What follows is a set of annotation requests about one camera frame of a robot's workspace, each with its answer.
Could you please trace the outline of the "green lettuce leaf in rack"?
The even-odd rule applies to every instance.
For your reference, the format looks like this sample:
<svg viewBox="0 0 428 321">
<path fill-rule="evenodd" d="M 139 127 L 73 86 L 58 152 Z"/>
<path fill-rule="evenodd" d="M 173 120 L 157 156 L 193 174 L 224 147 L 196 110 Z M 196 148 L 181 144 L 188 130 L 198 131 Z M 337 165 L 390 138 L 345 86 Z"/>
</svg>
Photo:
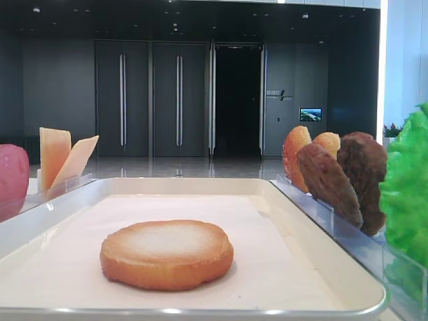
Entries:
<svg viewBox="0 0 428 321">
<path fill-rule="evenodd" d="M 410 114 L 387 149 L 387 173 L 380 208 L 387 216 L 387 243 L 402 258 L 387 275 L 419 302 L 427 292 L 422 281 L 427 269 L 427 103 Z"/>
</svg>

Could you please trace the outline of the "cheese slice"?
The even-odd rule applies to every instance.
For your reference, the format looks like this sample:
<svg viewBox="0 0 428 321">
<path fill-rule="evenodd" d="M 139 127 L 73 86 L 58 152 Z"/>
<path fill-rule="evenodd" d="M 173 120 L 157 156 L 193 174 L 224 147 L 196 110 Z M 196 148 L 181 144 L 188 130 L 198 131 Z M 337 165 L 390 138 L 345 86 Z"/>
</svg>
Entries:
<svg viewBox="0 0 428 321">
<path fill-rule="evenodd" d="M 77 141 L 72 147 L 65 163 L 53 181 L 51 188 L 65 183 L 67 180 L 80 177 L 98 142 L 99 136 Z"/>
<path fill-rule="evenodd" d="M 41 190 L 51 188 L 65 163 L 71 148 L 71 134 L 67 130 L 39 128 Z"/>
</svg>

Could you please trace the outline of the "left cheese slice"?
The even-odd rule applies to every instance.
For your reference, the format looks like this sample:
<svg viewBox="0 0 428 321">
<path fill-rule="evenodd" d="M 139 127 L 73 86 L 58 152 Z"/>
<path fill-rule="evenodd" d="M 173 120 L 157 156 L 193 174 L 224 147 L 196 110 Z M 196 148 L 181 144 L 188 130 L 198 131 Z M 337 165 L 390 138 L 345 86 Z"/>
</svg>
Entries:
<svg viewBox="0 0 428 321">
<path fill-rule="evenodd" d="M 71 134 L 67 130 L 39 128 L 41 190 L 51 188 L 65 163 L 71 148 Z"/>
</svg>

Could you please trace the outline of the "red tomato slice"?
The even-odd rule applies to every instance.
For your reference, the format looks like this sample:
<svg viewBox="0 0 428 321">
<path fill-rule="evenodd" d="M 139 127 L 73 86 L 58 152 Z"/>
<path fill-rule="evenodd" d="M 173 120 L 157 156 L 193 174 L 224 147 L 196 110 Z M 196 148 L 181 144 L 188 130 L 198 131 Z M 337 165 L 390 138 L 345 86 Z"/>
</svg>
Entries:
<svg viewBox="0 0 428 321">
<path fill-rule="evenodd" d="M 1 145 L 1 203 L 23 199 L 29 184 L 26 151 L 13 144 Z"/>
</svg>

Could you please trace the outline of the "dark double doors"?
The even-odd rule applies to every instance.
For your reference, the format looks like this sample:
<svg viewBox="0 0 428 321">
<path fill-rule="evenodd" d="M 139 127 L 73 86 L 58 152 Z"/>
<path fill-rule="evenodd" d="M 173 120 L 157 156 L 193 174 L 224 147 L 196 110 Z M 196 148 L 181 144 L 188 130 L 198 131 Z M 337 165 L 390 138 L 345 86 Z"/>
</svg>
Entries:
<svg viewBox="0 0 428 321">
<path fill-rule="evenodd" d="M 259 157 L 260 66 L 260 46 L 99 41 L 99 155 Z"/>
</svg>

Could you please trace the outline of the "wall display screen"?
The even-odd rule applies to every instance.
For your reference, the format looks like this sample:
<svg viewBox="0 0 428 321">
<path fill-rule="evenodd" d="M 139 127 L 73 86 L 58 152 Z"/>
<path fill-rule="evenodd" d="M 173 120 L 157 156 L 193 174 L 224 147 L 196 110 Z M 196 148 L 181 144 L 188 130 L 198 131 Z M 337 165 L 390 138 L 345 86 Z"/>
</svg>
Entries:
<svg viewBox="0 0 428 321">
<path fill-rule="evenodd" d="M 301 108 L 299 113 L 300 122 L 320 122 L 322 120 L 321 108 Z"/>
</svg>

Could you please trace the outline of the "potted flowers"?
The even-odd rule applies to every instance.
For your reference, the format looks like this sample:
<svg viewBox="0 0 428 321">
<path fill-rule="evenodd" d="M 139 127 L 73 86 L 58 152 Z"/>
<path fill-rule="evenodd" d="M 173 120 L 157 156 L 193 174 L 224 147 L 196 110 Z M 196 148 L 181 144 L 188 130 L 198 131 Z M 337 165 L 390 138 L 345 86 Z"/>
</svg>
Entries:
<svg viewBox="0 0 428 321">
<path fill-rule="evenodd" d="M 402 126 L 397 126 L 396 124 L 392 123 L 390 126 L 384 125 L 383 128 L 383 145 L 386 147 L 389 145 L 389 143 L 396 139 L 396 137 L 399 135 L 399 133 L 402 131 Z"/>
</svg>

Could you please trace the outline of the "clear acrylic rack right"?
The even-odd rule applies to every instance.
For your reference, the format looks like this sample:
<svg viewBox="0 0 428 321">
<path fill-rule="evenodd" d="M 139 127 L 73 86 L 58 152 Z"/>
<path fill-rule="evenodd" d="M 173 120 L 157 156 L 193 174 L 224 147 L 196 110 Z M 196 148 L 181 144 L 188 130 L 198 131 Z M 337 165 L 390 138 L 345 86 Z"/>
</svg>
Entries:
<svg viewBox="0 0 428 321">
<path fill-rule="evenodd" d="M 403 320 L 427 319 L 427 268 L 388 245 L 381 231 L 370 237 L 333 213 L 331 206 L 301 192 L 284 176 L 272 183 L 391 293 L 391 308 Z"/>
</svg>

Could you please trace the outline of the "brown meat patty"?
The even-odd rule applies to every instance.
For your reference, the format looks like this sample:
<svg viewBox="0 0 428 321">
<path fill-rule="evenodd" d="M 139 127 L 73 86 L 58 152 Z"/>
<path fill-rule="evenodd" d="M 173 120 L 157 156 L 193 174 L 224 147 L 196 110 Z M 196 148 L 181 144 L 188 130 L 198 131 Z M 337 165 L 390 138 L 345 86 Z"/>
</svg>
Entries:
<svg viewBox="0 0 428 321">
<path fill-rule="evenodd" d="M 337 161 L 358 197 L 363 218 L 360 230 L 367 235 L 377 234 L 386 221 L 379 207 L 379 184 L 387 171 L 386 150 L 370 134 L 352 132 L 341 138 Z"/>
<path fill-rule="evenodd" d="M 360 229 L 363 218 L 358 197 L 337 160 L 321 145 L 310 143 L 297 153 L 297 163 L 312 197 L 329 204 L 337 216 Z"/>
</svg>

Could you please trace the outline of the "clear acrylic rack left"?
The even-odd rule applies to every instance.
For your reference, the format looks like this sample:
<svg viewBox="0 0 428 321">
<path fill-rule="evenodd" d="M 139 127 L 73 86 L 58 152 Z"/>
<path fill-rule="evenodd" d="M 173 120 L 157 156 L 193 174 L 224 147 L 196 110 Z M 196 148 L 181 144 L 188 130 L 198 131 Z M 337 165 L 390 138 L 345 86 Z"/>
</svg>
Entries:
<svg viewBox="0 0 428 321">
<path fill-rule="evenodd" d="M 94 180 L 95 178 L 92 173 L 81 177 L 74 177 L 61 185 L 48 189 L 47 191 L 26 195 L 23 199 L 3 203 L 1 204 L 1 222 L 7 221 L 24 213 L 25 211 L 65 195 L 66 193 L 87 185 Z"/>
</svg>

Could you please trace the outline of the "brown meat patty rear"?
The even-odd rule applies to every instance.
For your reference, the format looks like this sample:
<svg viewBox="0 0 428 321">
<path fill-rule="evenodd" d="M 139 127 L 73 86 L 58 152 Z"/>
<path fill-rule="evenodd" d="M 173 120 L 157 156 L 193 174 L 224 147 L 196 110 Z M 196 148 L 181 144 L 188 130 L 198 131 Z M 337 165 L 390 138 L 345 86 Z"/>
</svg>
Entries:
<svg viewBox="0 0 428 321">
<path fill-rule="evenodd" d="M 358 197 L 363 218 L 360 230 L 367 235 L 377 234 L 386 221 L 379 207 L 379 184 L 387 171 L 386 150 L 370 134 L 352 132 L 341 138 L 337 161 Z"/>
</svg>

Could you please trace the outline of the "white rectangular tray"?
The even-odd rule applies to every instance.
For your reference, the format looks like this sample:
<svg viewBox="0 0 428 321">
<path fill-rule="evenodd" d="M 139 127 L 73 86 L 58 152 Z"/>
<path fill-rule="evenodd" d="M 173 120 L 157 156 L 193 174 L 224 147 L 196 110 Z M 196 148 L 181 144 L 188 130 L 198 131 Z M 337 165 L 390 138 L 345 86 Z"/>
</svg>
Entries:
<svg viewBox="0 0 428 321">
<path fill-rule="evenodd" d="M 220 226 L 227 275 L 188 292 L 108 281 L 103 240 L 142 221 Z M 389 292 L 261 179 L 100 179 L 1 224 L 2 320 L 376 320 Z"/>
</svg>

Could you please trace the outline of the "right cheese slice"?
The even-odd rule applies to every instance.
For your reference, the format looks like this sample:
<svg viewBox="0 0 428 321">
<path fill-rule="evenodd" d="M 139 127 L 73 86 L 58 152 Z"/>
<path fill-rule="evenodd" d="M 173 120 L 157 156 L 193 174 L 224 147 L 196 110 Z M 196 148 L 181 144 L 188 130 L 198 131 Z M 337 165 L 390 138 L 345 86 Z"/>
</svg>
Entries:
<svg viewBox="0 0 428 321">
<path fill-rule="evenodd" d="M 80 177 L 98 142 L 99 136 L 77 141 L 72 147 L 65 163 L 53 181 L 51 188 L 65 183 L 67 180 Z"/>
</svg>

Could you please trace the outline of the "clear acrylic rack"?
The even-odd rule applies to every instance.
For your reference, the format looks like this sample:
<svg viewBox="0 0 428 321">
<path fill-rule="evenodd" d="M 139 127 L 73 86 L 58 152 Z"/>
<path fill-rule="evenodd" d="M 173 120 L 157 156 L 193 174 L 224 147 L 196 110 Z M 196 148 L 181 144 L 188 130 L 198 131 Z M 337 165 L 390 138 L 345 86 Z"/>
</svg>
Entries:
<svg viewBox="0 0 428 321">
<path fill-rule="evenodd" d="M 391 308 L 403 320 L 427 319 L 427 268 L 388 245 L 381 231 L 370 237 L 333 213 L 331 206 L 301 192 L 284 176 L 272 183 L 391 293 Z"/>
<path fill-rule="evenodd" d="M 26 195 L 23 199 L 3 203 L 1 204 L 1 222 L 7 221 L 24 213 L 25 211 L 65 195 L 66 193 L 87 185 L 94 180 L 95 178 L 92 173 L 81 177 L 74 177 L 61 185 L 48 189 L 47 191 Z"/>
</svg>

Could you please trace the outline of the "bread slice on tray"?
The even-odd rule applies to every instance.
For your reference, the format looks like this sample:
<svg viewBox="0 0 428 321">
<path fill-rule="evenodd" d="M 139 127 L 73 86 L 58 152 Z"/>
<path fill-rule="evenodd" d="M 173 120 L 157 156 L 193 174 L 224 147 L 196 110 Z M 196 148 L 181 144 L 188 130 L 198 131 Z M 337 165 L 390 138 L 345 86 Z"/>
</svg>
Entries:
<svg viewBox="0 0 428 321">
<path fill-rule="evenodd" d="M 112 281 L 158 291 L 184 291 L 223 277 L 234 249 L 217 225 L 176 219 L 135 223 L 110 234 L 100 263 Z"/>
</svg>

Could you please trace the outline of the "brown meat patty front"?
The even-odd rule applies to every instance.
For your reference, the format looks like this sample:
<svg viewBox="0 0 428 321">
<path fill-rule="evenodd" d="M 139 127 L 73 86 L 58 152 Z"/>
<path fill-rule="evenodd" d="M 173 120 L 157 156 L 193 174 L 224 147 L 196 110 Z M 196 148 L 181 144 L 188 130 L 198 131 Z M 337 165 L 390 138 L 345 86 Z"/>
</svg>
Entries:
<svg viewBox="0 0 428 321">
<path fill-rule="evenodd" d="M 337 216 L 360 229 L 363 218 L 358 197 L 337 160 L 321 145 L 310 143 L 297 153 L 297 163 L 312 197 L 329 204 Z"/>
</svg>

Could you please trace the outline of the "orange bread slice far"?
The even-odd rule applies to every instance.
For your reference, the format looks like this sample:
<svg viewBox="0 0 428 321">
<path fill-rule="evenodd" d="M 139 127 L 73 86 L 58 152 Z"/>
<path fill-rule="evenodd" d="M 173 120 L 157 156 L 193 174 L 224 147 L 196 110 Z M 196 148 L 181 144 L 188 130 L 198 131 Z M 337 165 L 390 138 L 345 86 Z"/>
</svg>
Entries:
<svg viewBox="0 0 428 321">
<path fill-rule="evenodd" d="M 297 126 L 289 132 L 283 145 L 285 174 L 292 184 L 304 193 L 308 192 L 308 188 L 298 166 L 297 154 L 301 148 L 311 142 L 312 139 L 308 129 L 305 126 Z"/>
</svg>

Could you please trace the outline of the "orange bread slice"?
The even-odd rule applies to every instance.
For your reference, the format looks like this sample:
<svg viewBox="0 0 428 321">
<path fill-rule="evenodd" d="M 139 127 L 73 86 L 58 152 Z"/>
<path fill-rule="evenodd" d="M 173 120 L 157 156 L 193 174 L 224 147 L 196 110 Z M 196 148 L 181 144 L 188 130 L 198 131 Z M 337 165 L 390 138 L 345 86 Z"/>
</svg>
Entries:
<svg viewBox="0 0 428 321">
<path fill-rule="evenodd" d="M 285 174 L 292 184 L 304 193 L 308 192 L 308 188 L 298 166 L 297 154 L 301 148 L 311 142 L 312 139 L 308 129 L 305 126 L 297 126 L 289 132 L 283 145 Z"/>
<path fill-rule="evenodd" d="M 312 142 L 321 145 L 334 159 L 337 159 L 337 152 L 340 149 L 340 136 L 338 134 L 323 132 Z"/>
</svg>

